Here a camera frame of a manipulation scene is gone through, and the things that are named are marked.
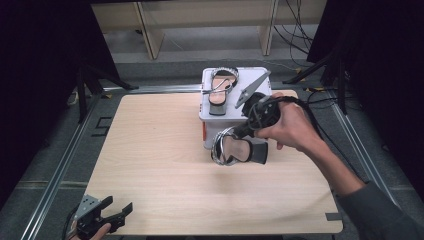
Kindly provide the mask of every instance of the finger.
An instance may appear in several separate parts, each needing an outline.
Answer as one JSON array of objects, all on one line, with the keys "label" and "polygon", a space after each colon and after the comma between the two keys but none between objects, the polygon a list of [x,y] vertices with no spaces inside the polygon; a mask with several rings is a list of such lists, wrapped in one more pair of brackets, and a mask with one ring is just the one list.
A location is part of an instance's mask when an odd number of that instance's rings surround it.
[{"label": "finger", "polygon": [[273,98],[284,97],[284,94],[282,92],[276,92],[272,94],[271,97]]},{"label": "finger", "polygon": [[271,127],[263,128],[254,132],[255,137],[257,138],[270,138],[271,137]]},{"label": "finger", "polygon": [[110,227],[112,227],[110,223],[106,223],[105,225],[103,225],[99,229],[99,231],[97,231],[97,233],[91,238],[91,240],[101,240],[102,237],[104,237],[109,232]]},{"label": "finger", "polygon": [[277,142],[277,150],[283,149],[283,146],[284,146],[283,144]]},{"label": "finger", "polygon": [[77,221],[73,221],[71,225],[71,229],[77,228]]}]

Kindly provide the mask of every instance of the white box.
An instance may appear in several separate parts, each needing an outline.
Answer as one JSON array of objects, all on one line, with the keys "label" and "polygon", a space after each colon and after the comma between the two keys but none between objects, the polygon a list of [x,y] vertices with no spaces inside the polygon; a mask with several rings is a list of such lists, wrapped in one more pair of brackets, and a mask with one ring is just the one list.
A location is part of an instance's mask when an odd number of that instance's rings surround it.
[{"label": "white box", "polygon": [[[203,122],[203,146],[206,149],[212,149],[213,138],[216,134],[228,127],[237,126],[244,121],[246,117],[242,115],[241,110],[243,105],[238,109],[235,108],[241,91],[249,86],[252,82],[262,76],[268,70],[263,67],[237,67],[239,71],[239,79],[237,85],[227,95],[226,114],[224,116],[214,116],[209,114],[209,95],[201,94],[199,118]],[[211,74],[214,68],[206,68],[203,70],[202,90],[211,89]],[[259,86],[256,92],[261,92],[265,95],[271,95],[271,83],[269,77]]]}]

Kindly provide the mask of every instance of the person's arm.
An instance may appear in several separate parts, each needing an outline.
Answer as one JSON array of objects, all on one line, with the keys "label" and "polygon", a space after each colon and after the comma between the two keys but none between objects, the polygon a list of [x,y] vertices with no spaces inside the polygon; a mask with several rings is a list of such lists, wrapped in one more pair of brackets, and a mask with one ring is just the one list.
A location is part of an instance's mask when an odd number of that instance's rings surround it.
[{"label": "person's arm", "polygon": [[353,174],[319,137],[303,110],[294,103],[279,103],[280,119],[255,132],[305,153],[318,166],[337,193],[339,203],[358,229],[361,239],[424,239],[424,228],[399,209],[373,183]]},{"label": "person's arm", "polygon": [[277,148],[284,145],[304,152],[318,166],[328,183],[340,196],[353,193],[365,184],[353,174],[319,137],[302,108],[294,103],[279,103],[279,121],[255,132],[256,137],[272,138]]}]

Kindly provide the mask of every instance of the sandal strap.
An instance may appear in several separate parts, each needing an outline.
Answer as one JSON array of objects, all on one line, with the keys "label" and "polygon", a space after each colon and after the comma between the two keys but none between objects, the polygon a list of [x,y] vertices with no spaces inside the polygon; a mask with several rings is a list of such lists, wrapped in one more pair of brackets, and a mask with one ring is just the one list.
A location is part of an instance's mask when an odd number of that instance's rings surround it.
[{"label": "sandal strap", "polygon": [[214,77],[216,76],[216,74],[218,72],[220,72],[220,71],[226,71],[226,72],[231,73],[232,75],[234,75],[236,77],[236,81],[235,82],[238,81],[238,78],[239,78],[238,70],[237,70],[237,68],[233,68],[233,67],[218,67],[218,68],[215,68],[212,71],[212,73],[211,73],[211,78],[214,79]]},{"label": "sandal strap", "polygon": [[[233,67],[218,67],[218,68],[215,68],[211,73],[211,79],[214,79],[215,76],[218,73],[222,73],[222,71],[225,71],[229,74],[232,74],[235,77],[234,82],[231,82],[228,78],[226,78],[222,82],[220,82],[218,84],[218,86],[216,86],[215,88],[209,89],[209,90],[202,90],[202,94],[211,94],[211,93],[217,93],[217,92],[228,92],[228,93],[230,93],[231,90],[233,90],[233,88],[237,85],[238,78],[239,78],[238,69],[233,68]],[[230,83],[228,85],[229,86],[228,88],[225,88],[225,89],[222,89],[222,90],[217,90],[220,86],[222,86],[222,84],[224,84],[227,81]]]},{"label": "sandal strap", "polygon": [[[222,84],[224,84],[225,82],[230,83],[228,85],[228,88],[218,90],[219,87],[221,87]],[[231,84],[230,79],[226,78],[226,79],[222,80],[215,88],[209,89],[209,90],[202,90],[202,94],[211,94],[211,93],[218,93],[218,92],[228,92],[228,93],[230,93],[231,90],[233,90],[233,85]]]},{"label": "sandal strap", "polygon": [[224,129],[223,131],[219,132],[213,139],[211,158],[218,165],[231,166],[237,162],[237,160],[232,156],[229,156],[229,158],[227,158],[223,151],[224,146],[222,140],[225,136],[235,136],[233,133],[231,133],[233,128],[234,127],[229,127],[227,129]]}]

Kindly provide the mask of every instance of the black sleeve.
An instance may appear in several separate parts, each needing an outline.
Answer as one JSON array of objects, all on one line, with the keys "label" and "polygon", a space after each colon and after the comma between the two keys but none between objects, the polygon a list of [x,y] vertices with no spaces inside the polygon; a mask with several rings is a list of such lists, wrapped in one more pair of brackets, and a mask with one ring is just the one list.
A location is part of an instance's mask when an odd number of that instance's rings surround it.
[{"label": "black sleeve", "polygon": [[339,198],[360,239],[424,239],[424,227],[399,209],[373,183]]}]

